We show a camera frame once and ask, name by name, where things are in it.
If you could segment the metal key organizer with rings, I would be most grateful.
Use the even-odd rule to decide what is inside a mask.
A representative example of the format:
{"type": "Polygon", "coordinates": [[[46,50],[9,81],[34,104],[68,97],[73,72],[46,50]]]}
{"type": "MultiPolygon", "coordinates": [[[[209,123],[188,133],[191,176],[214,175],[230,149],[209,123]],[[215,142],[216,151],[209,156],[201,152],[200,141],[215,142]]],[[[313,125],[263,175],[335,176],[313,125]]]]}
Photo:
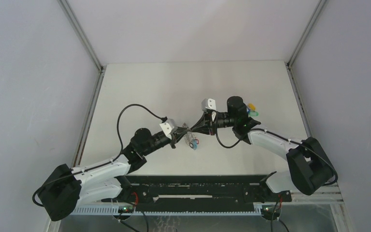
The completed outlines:
{"type": "Polygon", "coordinates": [[[196,150],[199,145],[199,139],[191,132],[190,127],[186,124],[183,123],[182,127],[185,128],[185,133],[184,133],[184,139],[186,144],[193,150],[196,150]]]}

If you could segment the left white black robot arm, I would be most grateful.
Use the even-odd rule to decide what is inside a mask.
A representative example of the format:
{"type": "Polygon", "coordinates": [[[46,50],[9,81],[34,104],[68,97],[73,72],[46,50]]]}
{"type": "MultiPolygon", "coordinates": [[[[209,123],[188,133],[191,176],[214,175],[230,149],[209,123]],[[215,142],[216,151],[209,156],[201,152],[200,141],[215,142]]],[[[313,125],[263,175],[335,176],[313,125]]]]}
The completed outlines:
{"type": "Polygon", "coordinates": [[[145,157],[166,145],[175,148],[178,140],[189,132],[178,128],[165,134],[151,134],[147,128],[138,129],[130,143],[115,158],[98,163],[70,168],[62,164],[55,168],[46,181],[33,194],[33,202],[44,207],[52,221],[70,215],[75,208],[107,198],[127,201],[132,194],[125,175],[141,168],[145,157]]]}

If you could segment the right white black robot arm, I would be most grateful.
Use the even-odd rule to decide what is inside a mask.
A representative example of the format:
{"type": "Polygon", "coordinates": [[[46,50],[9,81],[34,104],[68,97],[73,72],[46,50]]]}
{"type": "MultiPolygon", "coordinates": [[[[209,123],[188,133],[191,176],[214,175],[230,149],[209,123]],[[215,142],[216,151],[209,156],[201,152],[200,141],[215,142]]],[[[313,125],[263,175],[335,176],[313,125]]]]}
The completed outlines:
{"type": "Polygon", "coordinates": [[[320,142],[313,138],[296,141],[268,130],[261,122],[252,118],[254,107],[245,104],[239,96],[229,97],[227,111],[219,112],[213,99],[201,103],[203,115],[190,132],[218,137],[218,130],[232,128],[238,139],[232,145],[219,144],[231,149],[241,142],[257,145],[287,162],[288,171],[273,172],[262,180],[260,196],[273,201],[281,192],[298,190],[305,195],[314,194],[320,187],[338,182],[338,174],[320,142]]]}

